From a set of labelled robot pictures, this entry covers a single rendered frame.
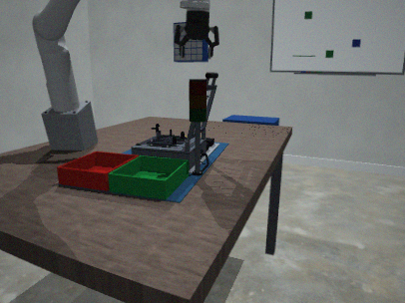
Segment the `green open-top bin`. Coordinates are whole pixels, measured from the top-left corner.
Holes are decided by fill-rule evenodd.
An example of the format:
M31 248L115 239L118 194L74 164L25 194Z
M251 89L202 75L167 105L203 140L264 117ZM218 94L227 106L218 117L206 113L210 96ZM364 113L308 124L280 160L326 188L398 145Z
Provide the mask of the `green open-top bin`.
M109 190L167 199L189 175L188 159L140 155L108 173Z

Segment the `red open-top bin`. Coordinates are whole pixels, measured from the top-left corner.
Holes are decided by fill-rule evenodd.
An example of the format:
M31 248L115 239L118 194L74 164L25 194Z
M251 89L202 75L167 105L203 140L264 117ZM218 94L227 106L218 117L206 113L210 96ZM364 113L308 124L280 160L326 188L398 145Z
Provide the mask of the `red open-top bin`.
M136 157L135 154L94 151L58 166L59 184L108 191L108 173Z

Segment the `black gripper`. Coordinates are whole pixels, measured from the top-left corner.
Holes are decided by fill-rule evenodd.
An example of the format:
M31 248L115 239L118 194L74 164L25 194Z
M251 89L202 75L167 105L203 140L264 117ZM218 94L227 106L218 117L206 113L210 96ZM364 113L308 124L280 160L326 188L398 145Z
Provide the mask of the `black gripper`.
M209 12L201 10L191 10L187 11L187 23L185 26L177 25L175 43L180 45L180 56L185 57L185 46L184 44L189 40L203 40L209 44L208 47L208 58L213 56L213 47L219 45L218 38L218 27L209 26ZM186 35L180 41L181 33L183 30L186 31ZM212 42L207 34L212 31L214 34L214 42Z

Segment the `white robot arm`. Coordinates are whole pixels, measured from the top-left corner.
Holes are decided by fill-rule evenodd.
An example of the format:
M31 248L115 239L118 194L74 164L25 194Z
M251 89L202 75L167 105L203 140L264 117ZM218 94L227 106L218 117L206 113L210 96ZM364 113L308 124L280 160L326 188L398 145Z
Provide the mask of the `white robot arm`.
M80 107L70 53L63 36L79 2L50 0L32 21L51 106L56 112L68 112ZM209 12L209 0L182 0L180 7L187 11Z

